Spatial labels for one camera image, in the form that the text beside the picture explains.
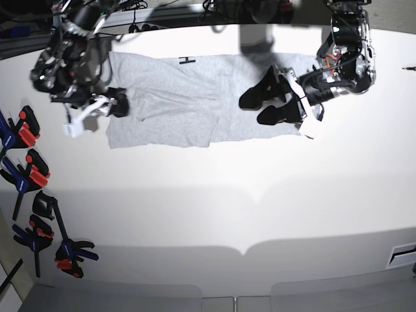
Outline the robot arm image left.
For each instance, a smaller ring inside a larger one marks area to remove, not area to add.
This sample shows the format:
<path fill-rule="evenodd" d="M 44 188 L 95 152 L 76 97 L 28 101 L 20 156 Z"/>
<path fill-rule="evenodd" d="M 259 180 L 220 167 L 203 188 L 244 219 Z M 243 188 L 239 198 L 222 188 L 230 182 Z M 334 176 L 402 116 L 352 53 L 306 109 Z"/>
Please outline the robot arm image left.
<path fill-rule="evenodd" d="M 108 88 L 101 79 L 105 59 L 99 29 L 119 7 L 119 1 L 64 1 L 59 25 L 30 72 L 34 89 L 67 110 L 87 112 L 102 100 L 94 113 L 127 116 L 124 90 Z"/>

